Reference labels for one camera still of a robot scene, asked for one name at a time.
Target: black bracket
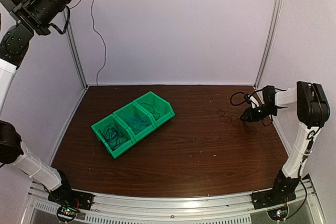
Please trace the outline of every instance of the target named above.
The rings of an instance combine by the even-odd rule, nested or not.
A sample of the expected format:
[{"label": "black bracket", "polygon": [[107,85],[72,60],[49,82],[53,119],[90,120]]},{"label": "black bracket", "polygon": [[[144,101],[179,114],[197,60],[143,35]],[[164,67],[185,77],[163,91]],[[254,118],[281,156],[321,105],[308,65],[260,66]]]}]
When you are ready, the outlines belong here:
[{"label": "black bracket", "polygon": [[[271,199],[272,193],[273,193],[272,189],[267,190],[267,191],[252,193],[251,198],[252,198],[254,209],[257,210],[257,209],[273,207],[273,206],[280,205],[280,204],[285,204],[286,202],[285,200],[283,200],[282,202],[274,202]],[[290,193],[288,195],[288,201],[292,201],[292,200],[296,200],[295,193]]]},{"label": "black bracket", "polygon": [[23,24],[11,27],[0,43],[0,58],[19,67],[33,36],[33,30]]},{"label": "black bracket", "polygon": [[323,127],[330,116],[330,107],[321,84],[297,82],[298,118],[309,129]]},{"label": "black bracket", "polygon": [[[75,191],[75,190],[72,190],[71,194],[72,194],[73,198],[78,199],[79,209],[91,210],[93,194],[84,193],[82,191]],[[48,200],[51,201],[51,202],[58,203],[58,202],[55,201],[54,197],[52,197],[51,195],[49,195]],[[68,207],[71,207],[73,209],[77,209],[77,201],[75,200],[75,201],[69,203]]]},{"label": "black bracket", "polygon": [[[242,121],[258,122],[265,119],[269,115],[278,115],[278,107],[275,105],[275,87],[266,86],[262,90],[264,104],[256,108],[252,108],[252,106],[248,107],[240,117]],[[251,104],[249,97],[245,97],[245,100],[248,104]]]},{"label": "black bracket", "polygon": [[0,162],[11,164],[23,155],[21,137],[10,123],[0,121]]}]

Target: metal grate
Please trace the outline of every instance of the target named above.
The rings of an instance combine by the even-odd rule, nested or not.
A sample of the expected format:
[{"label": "metal grate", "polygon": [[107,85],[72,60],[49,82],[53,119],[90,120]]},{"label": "metal grate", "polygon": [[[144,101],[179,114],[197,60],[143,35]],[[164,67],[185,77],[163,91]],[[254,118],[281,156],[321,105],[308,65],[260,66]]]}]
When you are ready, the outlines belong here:
[{"label": "metal grate", "polygon": [[[85,222],[93,224],[153,224],[154,222],[137,222],[137,221],[125,221],[125,220],[116,220],[108,217],[97,217],[94,215],[86,215]],[[252,224],[250,215],[238,216],[225,218],[216,221],[203,221],[203,222],[185,222],[185,224]]]},{"label": "metal grate", "polygon": [[57,212],[57,208],[55,206],[42,202],[36,202],[35,208],[51,214],[56,214]]},{"label": "metal grate", "polygon": [[[44,212],[48,212],[52,215],[56,214],[57,207],[41,201],[36,201],[35,208]],[[125,219],[118,219],[113,217],[105,217],[102,215],[95,215],[94,213],[86,213],[84,220],[78,220],[80,222],[84,221],[89,224],[163,224],[167,221],[128,221]],[[228,217],[216,220],[205,220],[202,222],[199,221],[170,221],[170,223],[178,224],[252,224],[250,215],[243,215],[238,217]]]}]

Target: floor vent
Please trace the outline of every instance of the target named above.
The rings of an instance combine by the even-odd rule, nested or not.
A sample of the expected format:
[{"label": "floor vent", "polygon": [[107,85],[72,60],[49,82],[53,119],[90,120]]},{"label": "floor vent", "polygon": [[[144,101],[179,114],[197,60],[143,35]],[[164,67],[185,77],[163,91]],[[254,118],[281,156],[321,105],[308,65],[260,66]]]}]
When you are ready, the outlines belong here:
[{"label": "floor vent", "polygon": [[[161,224],[161,223],[167,223],[167,222],[154,222],[154,221],[125,221],[125,220],[118,220],[114,218],[109,217],[102,217],[102,216],[94,216],[87,214],[85,217],[86,223],[92,223],[92,224]],[[250,215],[244,215],[244,216],[238,216],[238,217],[230,217],[230,218],[224,218],[220,220],[215,221],[203,221],[203,222],[189,222],[189,221],[181,221],[176,223],[183,223],[183,224],[252,224]]]},{"label": "floor vent", "polygon": [[42,210],[44,212],[49,212],[51,214],[56,214],[56,211],[57,211],[57,208],[55,206],[49,205],[44,202],[36,202],[35,208]]}]

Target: electrical cable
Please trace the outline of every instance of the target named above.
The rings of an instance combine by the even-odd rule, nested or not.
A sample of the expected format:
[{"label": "electrical cable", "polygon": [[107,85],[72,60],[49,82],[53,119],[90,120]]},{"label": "electrical cable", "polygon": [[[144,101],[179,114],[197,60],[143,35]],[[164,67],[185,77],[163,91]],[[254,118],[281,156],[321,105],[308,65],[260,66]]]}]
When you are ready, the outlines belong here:
[{"label": "electrical cable", "polygon": [[70,11],[69,6],[66,6],[65,8],[66,8],[66,10],[67,10],[68,16],[67,16],[67,20],[66,20],[66,22],[65,22],[65,24],[64,24],[64,28],[63,28],[63,30],[61,30],[56,24],[54,24],[54,23],[50,23],[50,25],[51,25],[56,31],[58,31],[58,33],[61,34],[61,35],[65,34],[65,33],[67,32],[67,30],[68,30],[68,26],[69,26],[69,23],[70,23],[70,15],[71,15],[71,11]]},{"label": "electrical cable", "polygon": [[289,205],[288,205],[288,197],[286,199],[286,207],[287,207],[287,216],[289,216]]},{"label": "electrical cable", "polygon": [[94,3],[95,3],[95,0],[93,0],[92,3],[91,3],[91,17],[92,17],[92,22],[93,22],[92,28],[93,28],[93,31],[95,31],[96,34],[99,35],[99,37],[101,38],[101,40],[102,40],[102,42],[103,42],[103,44],[104,44],[104,64],[103,64],[103,66],[98,70],[98,72],[97,72],[97,76],[96,76],[96,84],[97,84],[97,86],[99,86],[99,84],[98,84],[99,74],[100,74],[100,72],[103,70],[103,68],[104,68],[105,65],[106,65],[107,46],[106,46],[106,43],[105,43],[105,40],[104,40],[103,36],[102,36],[102,35],[96,30],[96,28],[95,28],[96,21],[95,21],[95,19],[94,19],[94,15],[93,15],[93,5],[94,5]]},{"label": "electrical cable", "polygon": [[81,1],[82,1],[82,0],[79,0],[78,3],[77,3],[76,5],[74,5],[73,7],[70,7],[70,10],[71,10],[71,9],[74,9],[76,6],[78,6],[78,5],[80,4]]},{"label": "electrical cable", "polygon": [[118,116],[122,117],[122,119],[125,121],[125,123],[133,131],[136,131],[138,133],[143,131],[145,128],[147,128],[148,126],[151,125],[151,120],[150,120],[149,116],[147,116],[147,115],[143,115],[143,116],[139,116],[137,114],[130,115],[126,111],[121,111],[120,113],[118,113]]},{"label": "electrical cable", "polygon": [[154,116],[155,120],[158,120],[158,119],[161,117],[161,114],[160,114],[159,112],[156,112],[156,111],[155,111],[155,108],[154,108],[153,105],[148,104],[148,103],[145,103],[145,102],[142,102],[140,105],[143,106],[143,104],[152,108],[152,111],[150,111],[150,112],[151,112],[151,114]]},{"label": "electrical cable", "polygon": [[306,201],[307,201],[308,192],[307,192],[307,189],[306,189],[306,187],[305,187],[305,185],[304,185],[304,183],[303,183],[303,181],[302,181],[302,179],[301,179],[301,175],[300,175],[300,174],[301,174],[301,169],[302,169],[302,164],[300,165],[300,168],[299,168],[299,171],[298,171],[298,176],[299,176],[299,179],[300,179],[300,183],[301,183],[301,185],[303,186],[303,188],[304,188],[304,190],[305,190],[304,192],[305,192],[306,194],[305,194],[305,196],[304,196],[304,200],[303,200],[302,204],[300,205],[300,207],[299,207],[298,209],[296,209],[295,212],[292,213],[291,216],[286,217],[285,220],[288,220],[288,219],[292,218],[295,214],[297,214],[298,211],[300,211],[300,209],[304,206],[304,204],[305,204]]},{"label": "electrical cable", "polygon": [[123,135],[121,127],[114,123],[107,125],[103,132],[99,132],[113,151],[129,140]]},{"label": "electrical cable", "polygon": [[291,216],[287,217],[286,220],[292,218],[295,214],[297,214],[298,211],[300,211],[300,209],[304,206],[304,204],[305,204],[306,201],[307,201],[307,198],[308,198],[308,192],[307,192],[307,189],[306,189],[306,187],[305,187],[305,185],[304,185],[304,183],[303,183],[303,181],[302,181],[301,178],[300,178],[300,183],[301,183],[301,185],[303,186],[303,188],[304,188],[304,190],[305,190],[304,192],[306,193],[306,195],[304,196],[304,200],[303,200],[301,206],[300,206],[298,209],[296,209],[296,211],[295,211],[294,213],[292,213]]},{"label": "electrical cable", "polygon": [[266,124],[264,123],[264,119],[262,119],[261,123],[263,124],[263,126],[267,127],[267,126],[270,126],[271,124],[273,124],[273,115],[270,115],[271,116],[271,122]]},{"label": "electrical cable", "polygon": [[320,130],[321,130],[321,127],[319,127],[317,131],[314,131],[314,130],[310,131],[310,132],[308,133],[307,139],[308,139],[308,140],[314,140],[315,135],[316,135]]},{"label": "electrical cable", "polygon": [[[252,102],[250,101],[250,97],[254,96],[256,93],[259,93],[259,92],[262,92],[264,90],[271,90],[273,88],[269,88],[269,89],[259,89],[259,90],[256,90],[254,91],[252,94],[248,94],[248,93],[244,93],[244,92],[236,92],[234,94],[231,95],[230,97],[230,104],[232,106],[240,106],[240,105],[243,105],[244,103],[249,103],[249,102]],[[275,88],[275,90],[278,90],[278,91],[286,91],[286,90],[283,90],[283,89],[278,89],[278,88]],[[243,94],[244,95],[244,101],[240,102],[240,103],[233,103],[233,97],[235,97],[236,95],[238,94]]]}]

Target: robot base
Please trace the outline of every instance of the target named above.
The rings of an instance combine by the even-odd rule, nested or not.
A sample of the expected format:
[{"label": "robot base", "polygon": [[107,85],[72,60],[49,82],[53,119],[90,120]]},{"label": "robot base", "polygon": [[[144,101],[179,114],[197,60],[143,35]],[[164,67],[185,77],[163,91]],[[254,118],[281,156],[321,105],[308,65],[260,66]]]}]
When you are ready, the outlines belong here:
[{"label": "robot base", "polygon": [[[270,195],[272,194],[272,189],[262,192],[256,192],[252,194],[252,202],[254,209],[262,209],[262,208],[269,208],[276,205],[284,204],[283,202],[274,202],[271,200]],[[292,201],[296,199],[295,193],[292,193],[288,196],[288,201]]]},{"label": "robot base", "polygon": [[[75,190],[72,190],[71,194],[73,195],[74,198],[78,199],[79,209],[91,210],[92,199],[93,199],[92,194],[84,193],[82,191],[75,191]],[[57,203],[51,195],[49,195],[48,200]],[[69,207],[77,209],[77,201],[70,203]]]}]

